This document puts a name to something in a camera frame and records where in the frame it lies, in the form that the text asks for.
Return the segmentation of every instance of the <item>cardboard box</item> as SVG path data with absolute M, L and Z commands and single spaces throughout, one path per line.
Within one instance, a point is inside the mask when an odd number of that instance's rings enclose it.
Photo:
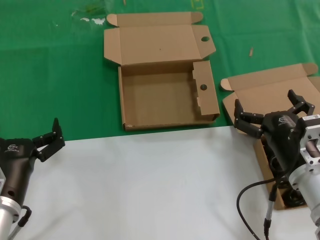
M 299 63 L 228 77 L 221 81 L 221 87 L 234 92 L 222 102 L 234 122 L 236 99 L 245 112 L 265 115 L 290 109 L 288 91 L 292 89 L 315 106 L 314 114 L 320 114 L 320 77 L 309 76 L 317 72 L 315 63 Z
M 256 158 L 258 160 L 262 175 L 264 180 L 272 179 L 274 178 L 274 175 L 272 171 L 269 168 L 269 162 L 264 150 L 264 144 L 267 144 L 266 141 L 262 138 L 258 139 L 253 147 L 255 151 Z M 267 183 L 266 188 L 268 190 L 268 193 L 271 192 L 272 186 L 275 182 Z M 278 189 L 276 192 L 276 200 L 274 203 L 274 209 L 275 210 L 286 210 L 286 209 L 299 209 L 299 208 L 305 208 L 307 205 L 298 206 L 298 207 L 287 207 L 284 203 L 284 200 L 282 199 L 282 194 L 285 192 L 285 189 Z
M 118 67 L 125 130 L 211 124 L 219 116 L 200 12 L 109 14 L 104 57 Z

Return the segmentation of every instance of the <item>white surface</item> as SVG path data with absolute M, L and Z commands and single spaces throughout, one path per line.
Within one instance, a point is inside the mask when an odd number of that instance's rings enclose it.
M 262 180 L 254 139 L 233 127 L 69 141 L 37 161 L 16 240 L 253 240 L 236 198 Z M 261 239 L 265 186 L 241 209 Z M 271 240 L 316 239 L 308 208 L 274 211 Z

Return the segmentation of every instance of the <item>cable connector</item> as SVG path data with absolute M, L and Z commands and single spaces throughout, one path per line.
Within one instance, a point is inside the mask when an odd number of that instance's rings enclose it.
M 271 192 L 269 194 L 269 201 L 275 202 L 277 199 L 277 189 L 278 189 L 278 184 L 275 183 L 272 186 Z
M 268 210 L 266 211 L 263 227 L 264 227 L 264 235 L 265 239 L 269 239 L 269 229 L 271 226 L 271 217 L 272 217 L 272 211 L 274 210 L 275 201 L 277 199 L 277 189 L 278 184 L 274 184 L 272 186 L 271 192 L 269 194 L 269 203 L 268 203 Z
M 268 239 L 268 236 L 269 236 L 269 228 L 271 226 L 271 219 L 264 219 L 264 223 L 263 223 L 263 228 L 264 228 L 264 235 L 266 237 L 266 239 Z

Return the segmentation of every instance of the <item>green surface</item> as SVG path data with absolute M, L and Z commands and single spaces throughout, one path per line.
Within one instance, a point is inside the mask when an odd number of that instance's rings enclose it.
M 103 57 L 103 31 L 111 26 L 81 18 L 176 11 L 201 11 L 210 28 L 221 111 L 215 127 L 228 124 L 221 79 L 320 63 L 319 0 L 1 0 L 0 136 L 41 135 L 54 117 L 66 140 L 137 133 L 122 129 L 117 65 Z

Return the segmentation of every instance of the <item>robotic arm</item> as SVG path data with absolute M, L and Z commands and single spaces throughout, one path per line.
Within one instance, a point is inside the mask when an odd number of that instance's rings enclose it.
M 23 204 L 36 159 L 45 162 L 64 146 L 57 118 L 52 132 L 32 140 L 0 138 L 0 240 L 12 240 L 31 215 L 30 208 Z M 22 209 L 26 209 L 26 214 L 10 234 L 11 226 L 20 218 Z
M 320 240 L 320 115 L 313 115 L 315 106 L 293 90 L 289 90 L 288 98 L 293 107 L 265 116 L 244 112 L 237 99 L 234 127 L 257 139 L 264 135 L 291 186 L 301 192 L 310 208 L 311 218 L 318 227 L 315 234 Z M 307 116 L 299 118 L 300 112 Z

